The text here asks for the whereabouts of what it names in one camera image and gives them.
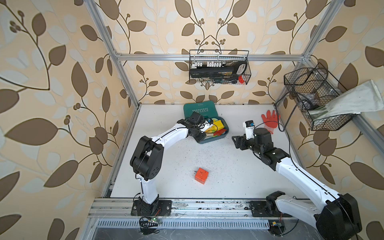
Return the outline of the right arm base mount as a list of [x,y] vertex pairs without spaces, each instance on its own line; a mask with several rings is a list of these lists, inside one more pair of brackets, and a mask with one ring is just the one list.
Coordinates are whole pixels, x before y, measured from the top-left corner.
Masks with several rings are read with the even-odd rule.
[[291,218],[291,215],[282,214],[277,208],[272,209],[267,201],[249,201],[249,209],[252,212],[252,217],[262,218]]

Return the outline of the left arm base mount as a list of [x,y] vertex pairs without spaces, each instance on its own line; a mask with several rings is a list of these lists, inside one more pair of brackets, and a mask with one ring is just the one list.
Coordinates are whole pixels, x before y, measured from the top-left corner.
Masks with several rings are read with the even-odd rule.
[[131,210],[131,216],[170,216],[172,210],[172,201],[155,200],[152,204],[145,203],[142,199],[135,200]]

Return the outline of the yellow toy spatula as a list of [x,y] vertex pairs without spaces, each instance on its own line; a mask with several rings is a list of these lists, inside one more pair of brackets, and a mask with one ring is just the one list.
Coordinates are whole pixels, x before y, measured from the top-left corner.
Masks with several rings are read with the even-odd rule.
[[209,129],[207,129],[205,132],[208,133],[208,134],[213,134],[217,131],[220,131],[222,129],[224,129],[224,124],[222,123],[221,120],[214,120],[213,122],[213,126],[210,127]]

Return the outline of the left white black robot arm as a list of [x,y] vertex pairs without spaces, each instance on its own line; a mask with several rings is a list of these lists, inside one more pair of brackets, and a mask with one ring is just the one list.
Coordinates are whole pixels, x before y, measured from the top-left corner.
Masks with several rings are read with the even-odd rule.
[[140,200],[148,207],[154,208],[159,201],[155,177],[161,170],[163,155],[177,142],[193,137],[200,143],[207,136],[206,130],[213,126],[213,120],[205,119],[201,114],[193,112],[186,119],[181,119],[165,131],[155,136],[143,136],[132,155],[130,165],[135,177],[141,184]]

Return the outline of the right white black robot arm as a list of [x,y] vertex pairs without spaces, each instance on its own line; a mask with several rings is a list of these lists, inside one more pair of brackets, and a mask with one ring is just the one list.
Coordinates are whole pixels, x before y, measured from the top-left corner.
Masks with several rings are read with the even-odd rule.
[[276,191],[269,195],[273,209],[314,227],[325,240],[349,240],[362,231],[357,200],[350,194],[342,195],[329,188],[301,168],[284,150],[274,147],[267,129],[257,128],[251,135],[233,136],[232,141],[236,149],[251,150],[311,200],[307,204]]

